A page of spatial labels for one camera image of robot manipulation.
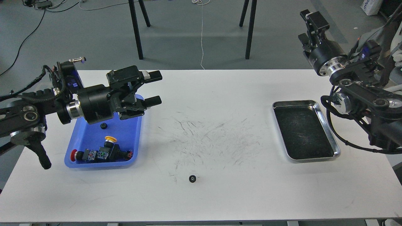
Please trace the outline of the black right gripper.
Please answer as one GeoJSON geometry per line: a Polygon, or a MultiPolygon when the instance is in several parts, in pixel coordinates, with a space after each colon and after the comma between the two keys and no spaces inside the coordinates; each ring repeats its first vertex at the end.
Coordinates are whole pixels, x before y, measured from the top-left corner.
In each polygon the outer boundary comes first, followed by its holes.
{"type": "Polygon", "coordinates": [[[346,66],[346,54],[338,43],[326,40],[325,32],[329,23],[319,12],[308,9],[300,12],[306,23],[307,32],[298,35],[303,47],[303,55],[308,59],[318,76],[332,76],[346,66]]]}

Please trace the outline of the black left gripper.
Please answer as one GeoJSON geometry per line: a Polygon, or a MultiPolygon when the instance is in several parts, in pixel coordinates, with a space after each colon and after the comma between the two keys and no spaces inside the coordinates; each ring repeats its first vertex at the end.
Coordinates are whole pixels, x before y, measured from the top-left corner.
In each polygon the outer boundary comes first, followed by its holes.
{"type": "Polygon", "coordinates": [[[110,120],[116,111],[120,120],[143,116],[144,112],[162,103],[160,96],[147,99],[135,99],[134,103],[122,100],[134,95],[145,83],[162,80],[160,71],[140,71],[137,66],[120,70],[111,70],[106,74],[109,87],[103,84],[79,89],[76,99],[66,104],[66,120],[83,117],[88,124],[110,120]]]}

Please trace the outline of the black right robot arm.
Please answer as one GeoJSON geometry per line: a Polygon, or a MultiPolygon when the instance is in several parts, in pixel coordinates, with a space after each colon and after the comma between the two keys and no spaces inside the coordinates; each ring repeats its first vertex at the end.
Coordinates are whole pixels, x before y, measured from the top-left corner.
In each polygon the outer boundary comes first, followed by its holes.
{"type": "Polygon", "coordinates": [[[401,95],[384,89],[389,78],[376,77],[384,67],[378,63],[381,47],[369,38],[355,56],[348,56],[325,32],[330,25],[322,14],[303,10],[307,32],[298,36],[303,54],[319,76],[328,76],[333,86],[328,96],[321,97],[330,129],[335,132],[331,114],[354,120],[367,134],[364,148],[336,137],[345,145],[372,153],[401,154],[401,95]]]}

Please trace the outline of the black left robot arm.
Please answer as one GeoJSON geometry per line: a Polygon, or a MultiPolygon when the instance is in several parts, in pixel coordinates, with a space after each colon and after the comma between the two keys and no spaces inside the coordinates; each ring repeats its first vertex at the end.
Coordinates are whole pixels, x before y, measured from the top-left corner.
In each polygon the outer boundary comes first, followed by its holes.
{"type": "Polygon", "coordinates": [[[136,66],[112,70],[106,74],[108,86],[84,87],[75,63],[86,61],[79,57],[42,67],[41,74],[20,91],[1,96],[1,101],[16,98],[1,109],[1,137],[10,142],[1,146],[1,154],[15,146],[25,146],[38,156],[44,169],[51,162],[41,142],[46,138],[46,115],[56,113],[62,124],[83,117],[88,124],[113,118],[120,120],[144,115],[146,109],[162,103],[159,96],[147,99],[135,97],[145,83],[162,80],[160,71],[140,71],[136,66]]]}

